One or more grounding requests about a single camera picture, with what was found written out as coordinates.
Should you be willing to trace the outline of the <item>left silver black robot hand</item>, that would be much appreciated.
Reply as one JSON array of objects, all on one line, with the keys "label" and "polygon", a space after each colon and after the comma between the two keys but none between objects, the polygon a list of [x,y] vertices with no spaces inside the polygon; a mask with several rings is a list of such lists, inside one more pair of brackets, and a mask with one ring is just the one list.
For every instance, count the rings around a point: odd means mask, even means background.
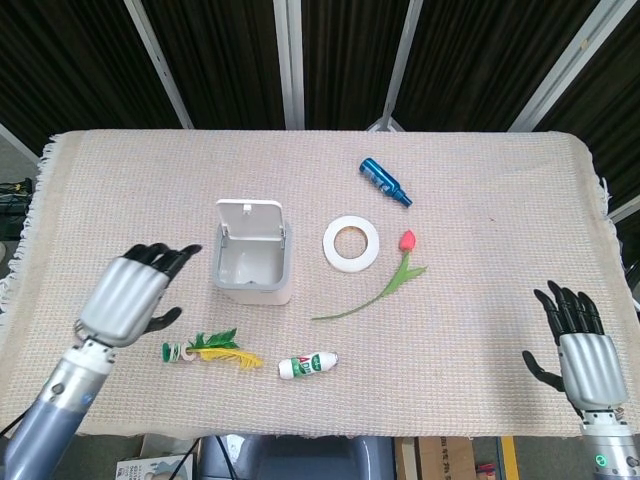
[{"label": "left silver black robot hand", "polygon": [[163,330],[182,314],[173,307],[156,316],[167,288],[202,246],[172,250],[164,243],[136,244],[106,268],[74,324],[81,341],[124,348],[141,336]]}]

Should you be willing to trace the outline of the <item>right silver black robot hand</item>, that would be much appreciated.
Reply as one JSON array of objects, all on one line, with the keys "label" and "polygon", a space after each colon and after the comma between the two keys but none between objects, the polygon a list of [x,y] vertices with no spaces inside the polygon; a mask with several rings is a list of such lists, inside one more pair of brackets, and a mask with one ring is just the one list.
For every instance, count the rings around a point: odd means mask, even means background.
[{"label": "right silver black robot hand", "polygon": [[541,383],[563,393],[576,413],[613,411],[628,400],[628,390],[613,340],[604,331],[594,301],[553,281],[551,293],[533,294],[545,312],[556,346],[560,372],[543,369],[533,353],[522,352],[524,363]]}]

